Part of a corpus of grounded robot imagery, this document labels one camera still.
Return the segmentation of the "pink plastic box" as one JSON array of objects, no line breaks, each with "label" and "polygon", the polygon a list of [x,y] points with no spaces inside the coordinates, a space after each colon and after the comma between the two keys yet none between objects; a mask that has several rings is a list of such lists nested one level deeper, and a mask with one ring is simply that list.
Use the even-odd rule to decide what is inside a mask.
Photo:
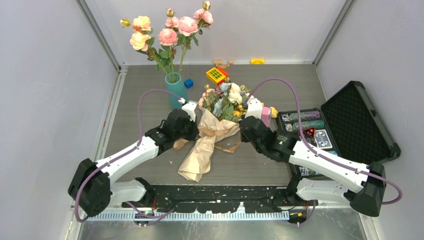
[{"label": "pink plastic box", "polygon": [[272,120],[272,110],[269,107],[263,107],[260,115],[261,121],[265,124],[266,127],[270,127]]}]

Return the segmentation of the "red triangle card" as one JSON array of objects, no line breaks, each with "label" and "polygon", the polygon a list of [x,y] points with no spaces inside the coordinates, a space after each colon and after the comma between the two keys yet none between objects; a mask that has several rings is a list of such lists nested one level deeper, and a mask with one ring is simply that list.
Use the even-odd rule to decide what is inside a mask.
[{"label": "red triangle card", "polygon": [[302,133],[306,138],[314,139],[315,133],[316,133],[316,127],[310,127],[310,128],[307,128],[307,129],[303,129]]}]

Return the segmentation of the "colourful toy block house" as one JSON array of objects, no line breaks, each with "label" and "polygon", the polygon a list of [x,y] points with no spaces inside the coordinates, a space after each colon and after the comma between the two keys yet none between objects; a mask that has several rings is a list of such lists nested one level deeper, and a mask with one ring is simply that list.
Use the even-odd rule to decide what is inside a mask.
[{"label": "colourful toy block house", "polygon": [[219,67],[213,67],[205,73],[206,77],[216,86],[230,80],[229,74]]}]

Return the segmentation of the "black poker chip case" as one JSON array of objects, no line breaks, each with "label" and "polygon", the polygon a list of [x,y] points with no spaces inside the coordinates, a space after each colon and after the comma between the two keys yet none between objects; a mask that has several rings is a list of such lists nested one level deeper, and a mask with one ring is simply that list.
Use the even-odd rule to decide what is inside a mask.
[{"label": "black poker chip case", "polygon": [[319,108],[280,111],[277,127],[299,134],[316,127],[306,141],[335,156],[370,165],[383,164],[401,155],[362,82],[350,81]]}]

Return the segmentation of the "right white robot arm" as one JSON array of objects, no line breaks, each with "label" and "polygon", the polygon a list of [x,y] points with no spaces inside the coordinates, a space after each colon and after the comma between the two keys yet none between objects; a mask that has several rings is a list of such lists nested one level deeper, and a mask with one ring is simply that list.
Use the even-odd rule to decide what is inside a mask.
[{"label": "right white robot arm", "polygon": [[285,198],[291,205],[303,200],[324,200],[349,204],[357,212],[378,217],[383,205],[387,184],[384,166],[354,162],[319,149],[285,130],[272,131],[262,120],[248,116],[240,121],[240,135],[244,143],[277,162],[304,166],[328,177],[328,180],[295,180]]}]

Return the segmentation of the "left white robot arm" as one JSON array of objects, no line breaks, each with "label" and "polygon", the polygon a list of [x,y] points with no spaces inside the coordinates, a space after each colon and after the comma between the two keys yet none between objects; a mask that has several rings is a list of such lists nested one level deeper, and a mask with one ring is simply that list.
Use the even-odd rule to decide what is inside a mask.
[{"label": "left white robot arm", "polygon": [[76,207],[81,207],[88,217],[124,202],[148,207],[154,197],[145,180],[118,180],[138,165],[173,148],[176,141],[193,141],[199,133],[195,109],[192,102],[174,109],[158,127],[148,130],[141,140],[127,148],[96,162],[89,158],[81,161],[67,190]]}]

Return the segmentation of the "pink peach rose stems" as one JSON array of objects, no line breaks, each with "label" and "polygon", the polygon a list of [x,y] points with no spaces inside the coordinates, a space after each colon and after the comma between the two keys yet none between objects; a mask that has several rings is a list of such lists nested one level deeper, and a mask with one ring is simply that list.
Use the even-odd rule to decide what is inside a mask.
[{"label": "pink peach rose stems", "polygon": [[164,71],[168,81],[176,83],[192,42],[198,46],[197,35],[202,35],[203,29],[209,28],[214,22],[210,8],[211,2],[205,0],[192,17],[177,17],[171,8],[167,9],[164,28],[157,37],[153,36],[154,29],[148,16],[138,16],[133,20],[122,18],[120,24],[123,28],[133,29],[129,39],[132,48],[146,55],[147,60],[156,62],[156,67]]}]

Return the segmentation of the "wooden toy piece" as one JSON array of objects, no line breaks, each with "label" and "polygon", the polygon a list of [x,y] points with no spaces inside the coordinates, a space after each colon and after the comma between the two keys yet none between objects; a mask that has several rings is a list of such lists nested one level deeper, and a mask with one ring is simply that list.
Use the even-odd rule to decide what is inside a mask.
[{"label": "wooden toy piece", "polygon": [[216,68],[228,69],[230,68],[231,65],[234,64],[234,61],[230,59],[226,63],[224,63],[222,60],[214,60],[213,64],[215,65]]}]

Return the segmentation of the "teal ceramic vase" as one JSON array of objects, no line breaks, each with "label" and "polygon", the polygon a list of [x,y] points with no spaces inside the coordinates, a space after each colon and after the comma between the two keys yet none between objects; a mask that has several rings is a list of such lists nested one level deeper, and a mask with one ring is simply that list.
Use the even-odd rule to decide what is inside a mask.
[{"label": "teal ceramic vase", "polygon": [[[177,72],[171,72],[169,75],[167,75],[165,77],[165,83],[168,92],[175,94],[178,97],[184,98],[186,101],[189,100],[188,92],[184,85],[184,81]],[[178,98],[172,94],[168,95],[171,109],[180,109],[182,107],[182,104],[179,103]]]}]

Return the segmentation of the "small blue cube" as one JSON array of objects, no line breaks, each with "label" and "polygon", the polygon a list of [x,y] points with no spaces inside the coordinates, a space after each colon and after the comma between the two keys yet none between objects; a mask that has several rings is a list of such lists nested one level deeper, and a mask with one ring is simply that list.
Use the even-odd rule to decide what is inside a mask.
[{"label": "small blue cube", "polygon": [[188,78],[187,80],[185,80],[185,81],[184,81],[184,86],[185,86],[187,89],[190,89],[191,87],[193,87],[193,86],[194,86],[194,82],[193,82],[193,80],[192,80],[191,78]]}]

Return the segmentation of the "paper flower bouquet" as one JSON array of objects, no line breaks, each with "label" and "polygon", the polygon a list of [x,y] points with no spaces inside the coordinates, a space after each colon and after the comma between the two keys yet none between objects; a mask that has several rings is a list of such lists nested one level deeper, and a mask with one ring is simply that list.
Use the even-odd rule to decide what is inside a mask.
[{"label": "paper flower bouquet", "polygon": [[189,181],[199,182],[211,169],[211,158],[215,149],[233,153],[241,143],[225,148],[216,145],[240,131],[239,123],[247,115],[247,108],[242,102],[249,98],[254,100],[250,89],[245,85],[224,82],[211,88],[205,85],[205,91],[198,101],[201,117],[198,121],[199,134],[194,147],[183,160],[178,173]]}]

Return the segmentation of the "yellow toy block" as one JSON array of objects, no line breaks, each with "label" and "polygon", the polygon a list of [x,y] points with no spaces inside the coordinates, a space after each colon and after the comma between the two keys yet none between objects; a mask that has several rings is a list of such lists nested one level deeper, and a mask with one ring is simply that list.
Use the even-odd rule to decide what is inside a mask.
[{"label": "yellow toy block", "polygon": [[252,58],[252,59],[250,60],[250,63],[251,63],[252,65],[263,65],[263,64],[265,63],[265,60],[264,60],[264,59],[262,59],[262,58]]}]

